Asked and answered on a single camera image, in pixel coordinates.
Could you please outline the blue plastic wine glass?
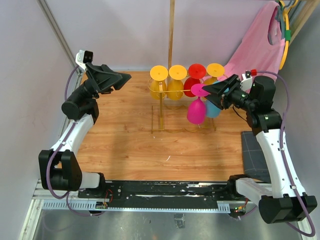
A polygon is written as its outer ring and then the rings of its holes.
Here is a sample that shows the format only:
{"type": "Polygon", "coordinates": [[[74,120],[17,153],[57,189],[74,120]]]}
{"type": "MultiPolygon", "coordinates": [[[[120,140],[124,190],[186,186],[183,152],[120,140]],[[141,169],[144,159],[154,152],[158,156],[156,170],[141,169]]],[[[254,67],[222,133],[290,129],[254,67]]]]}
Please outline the blue plastic wine glass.
{"type": "Polygon", "coordinates": [[[211,103],[209,100],[205,101],[206,106],[206,117],[214,119],[219,116],[221,113],[221,109],[216,107],[213,103],[211,103]]]}

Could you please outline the yellow plastic wine glass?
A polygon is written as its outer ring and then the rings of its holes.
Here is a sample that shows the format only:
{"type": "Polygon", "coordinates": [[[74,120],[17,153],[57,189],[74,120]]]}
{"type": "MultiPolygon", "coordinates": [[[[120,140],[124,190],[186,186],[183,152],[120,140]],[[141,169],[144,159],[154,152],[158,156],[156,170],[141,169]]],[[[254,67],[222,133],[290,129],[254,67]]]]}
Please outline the yellow plastic wine glass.
{"type": "Polygon", "coordinates": [[[207,74],[210,76],[204,80],[205,85],[214,84],[219,77],[223,76],[225,73],[225,68],[219,63],[210,63],[206,68],[207,74]]]}

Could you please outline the magenta plastic wine glass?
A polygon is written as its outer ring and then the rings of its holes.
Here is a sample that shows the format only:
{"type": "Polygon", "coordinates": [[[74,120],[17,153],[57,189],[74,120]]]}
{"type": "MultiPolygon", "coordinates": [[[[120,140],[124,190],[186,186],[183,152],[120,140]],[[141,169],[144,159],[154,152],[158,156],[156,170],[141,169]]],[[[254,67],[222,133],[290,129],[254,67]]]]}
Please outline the magenta plastic wine glass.
{"type": "Polygon", "coordinates": [[[186,117],[190,123],[195,125],[202,124],[206,117],[207,109],[205,103],[201,100],[201,97],[206,97],[209,93],[203,90],[204,86],[205,84],[203,83],[197,83],[190,89],[191,93],[194,94],[197,99],[189,105],[186,117]]]}

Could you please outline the red plastic wine glass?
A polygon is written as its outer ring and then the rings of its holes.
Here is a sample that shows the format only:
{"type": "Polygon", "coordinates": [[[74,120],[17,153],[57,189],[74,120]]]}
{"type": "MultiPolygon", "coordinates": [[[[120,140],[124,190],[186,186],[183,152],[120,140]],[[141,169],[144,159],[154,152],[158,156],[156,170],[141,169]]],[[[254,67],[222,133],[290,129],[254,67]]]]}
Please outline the red plastic wine glass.
{"type": "Polygon", "coordinates": [[[207,74],[206,68],[200,63],[193,63],[188,68],[189,77],[184,82],[184,94],[187,97],[195,97],[191,92],[191,88],[195,84],[200,84],[201,79],[207,74]]]}

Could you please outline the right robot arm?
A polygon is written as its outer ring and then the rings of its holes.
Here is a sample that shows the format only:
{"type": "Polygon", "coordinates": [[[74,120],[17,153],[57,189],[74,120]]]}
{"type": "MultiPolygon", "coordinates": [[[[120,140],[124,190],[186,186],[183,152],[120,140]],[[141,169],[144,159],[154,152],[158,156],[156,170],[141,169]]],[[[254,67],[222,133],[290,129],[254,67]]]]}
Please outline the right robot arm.
{"type": "Polygon", "coordinates": [[[246,112],[247,124],[262,150],[270,176],[271,190],[243,175],[232,176],[233,183],[226,188],[227,196],[232,200],[242,196],[249,199],[267,224],[309,220],[318,203],[315,196],[307,195],[286,148],[284,117],[272,108],[274,80],[255,76],[250,92],[246,92],[234,74],[202,89],[209,93],[205,98],[221,110],[235,106],[246,112]]]}

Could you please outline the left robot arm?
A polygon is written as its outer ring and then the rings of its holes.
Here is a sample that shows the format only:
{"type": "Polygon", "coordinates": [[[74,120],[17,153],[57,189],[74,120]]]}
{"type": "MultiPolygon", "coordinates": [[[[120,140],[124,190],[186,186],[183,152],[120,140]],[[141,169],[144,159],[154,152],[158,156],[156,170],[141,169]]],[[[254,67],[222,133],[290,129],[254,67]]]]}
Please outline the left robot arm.
{"type": "Polygon", "coordinates": [[[99,117],[99,96],[120,90],[132,77],[113,71],[105,64],[86,63],[85,73],[87,79],[61,106],[70,121],[65,132],[49,150],[42,150],[38,155],[42,187],[59,200],[78,190],[88,189],[96,198],[107,193],[104,174],[82,171],[77,153],[99,117]]]}

